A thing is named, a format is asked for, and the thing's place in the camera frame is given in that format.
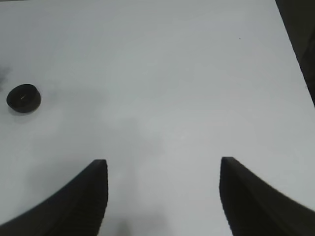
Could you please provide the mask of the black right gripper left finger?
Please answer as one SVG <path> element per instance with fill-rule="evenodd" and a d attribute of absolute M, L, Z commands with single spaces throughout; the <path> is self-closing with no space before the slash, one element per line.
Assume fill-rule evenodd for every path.
<path fill-rule="evenodd" d="M 2 236 L 96 236 L 108 202 L 108 168 L 92 161 L 45 201 L 0 226 Z"/>

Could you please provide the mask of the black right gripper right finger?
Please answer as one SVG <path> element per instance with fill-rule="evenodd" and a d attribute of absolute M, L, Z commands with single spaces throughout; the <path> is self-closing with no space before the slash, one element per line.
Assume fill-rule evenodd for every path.
<path fill-rule="evenodd" d="M 313 236 L 315 212 L 273 188 L 233 157 L 220 164 L 219 193 L 234 236 Z"/>

